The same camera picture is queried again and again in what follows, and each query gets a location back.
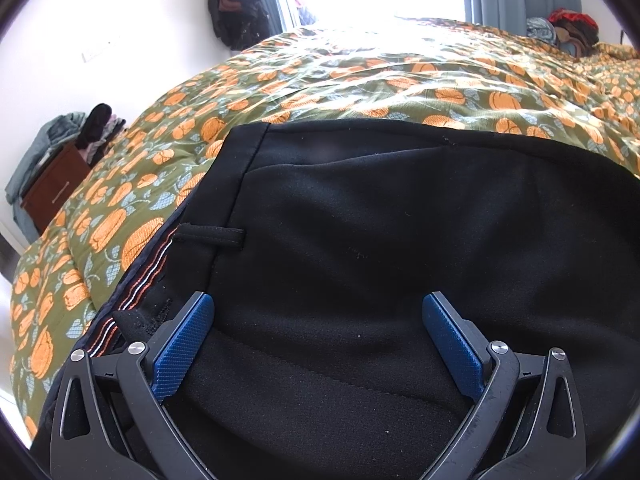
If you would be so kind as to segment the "black pants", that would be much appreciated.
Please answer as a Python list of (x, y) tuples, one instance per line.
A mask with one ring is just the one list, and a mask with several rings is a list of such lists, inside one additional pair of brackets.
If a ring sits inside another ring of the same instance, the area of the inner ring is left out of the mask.
[[(146, 344), (213, 326), (158, 403)], [(422, 321), (488, 340), (477, 402)], [(532, 136), (353, 119), (234, 128), (48, 395), (52, 479), (634, 479), (639, 182)]]

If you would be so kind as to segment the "green orange patterned bedspread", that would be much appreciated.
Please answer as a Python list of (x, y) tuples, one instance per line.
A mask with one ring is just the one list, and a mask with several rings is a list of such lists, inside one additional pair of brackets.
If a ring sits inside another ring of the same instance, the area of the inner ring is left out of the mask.
[(233, 127), (351, 117), (536, 136), (637, 171), (639, 55), (599, 44), (573, 58), (493, 27), (429, 18), (393, 36), (285, 32), (178, 84), (116, 136), (17, 263), (9, 375), (28, 434), (75, 342), (90, 328), (96, 350), (114, 341), (99, 310)]

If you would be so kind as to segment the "brown wooden nightstand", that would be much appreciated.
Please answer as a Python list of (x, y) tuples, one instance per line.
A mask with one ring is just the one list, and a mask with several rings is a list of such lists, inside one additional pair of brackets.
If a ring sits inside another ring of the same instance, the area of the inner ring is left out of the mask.
[(74, 142), (53, 152), (36, 172), (22, 196), (22, 208), (41, 235), (66, 200), (88, 176), (90, 168)]

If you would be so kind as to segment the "grey clothes pile on nightstand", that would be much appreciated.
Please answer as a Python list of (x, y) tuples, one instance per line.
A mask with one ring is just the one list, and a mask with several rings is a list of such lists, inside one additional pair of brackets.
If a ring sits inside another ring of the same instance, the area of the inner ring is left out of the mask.
[(48, 156), (58, 154), (70, 143), (78, 149), (80, 158), (88, 167), (93, 168), (125, 124), (126, 120), (115, 115), (110, 106), (100, 103), (89, 114), (73, 112), (58, 115), (39, 129), (4, 188), (13, 220), (24, 237), (33, 242), (43, 230), (37, 228), (36, 216), (28, 212), (22, 203)]

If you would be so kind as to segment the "red dark clothes pile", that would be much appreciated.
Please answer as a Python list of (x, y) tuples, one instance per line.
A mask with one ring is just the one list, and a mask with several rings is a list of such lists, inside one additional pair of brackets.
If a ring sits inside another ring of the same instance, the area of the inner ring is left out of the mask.
[(588, 14), (566, 9), (553, 11), (548, 18), (528, 18), (526, 32), (545, 44), (583, 58), (592, 55), (599, 42), (599, 26)]

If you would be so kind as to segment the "dark clothes hanging on wall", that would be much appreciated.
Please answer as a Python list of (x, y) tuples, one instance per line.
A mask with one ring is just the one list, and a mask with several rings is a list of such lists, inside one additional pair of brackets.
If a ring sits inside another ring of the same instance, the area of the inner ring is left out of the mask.
[(213, 30), (231, 51), (283, 32), (277, 0), (207, 0)]

